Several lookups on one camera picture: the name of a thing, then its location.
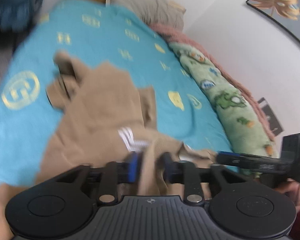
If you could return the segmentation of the person's right hand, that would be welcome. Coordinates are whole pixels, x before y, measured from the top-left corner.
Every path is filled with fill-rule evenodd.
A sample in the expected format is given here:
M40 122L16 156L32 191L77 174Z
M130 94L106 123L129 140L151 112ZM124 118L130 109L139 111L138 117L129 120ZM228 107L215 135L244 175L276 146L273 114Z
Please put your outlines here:
M295 205L296 211L300 212L300 183L294 180L281 183L275 191L288 196Z

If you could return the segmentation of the person's left hand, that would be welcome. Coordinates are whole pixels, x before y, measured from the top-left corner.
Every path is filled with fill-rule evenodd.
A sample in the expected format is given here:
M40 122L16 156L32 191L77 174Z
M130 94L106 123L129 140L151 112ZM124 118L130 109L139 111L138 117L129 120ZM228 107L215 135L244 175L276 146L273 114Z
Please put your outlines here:
M12 198L9 189L10 187L7 184L0 185L0 240L8 240L13 237L5 218L6 204Z

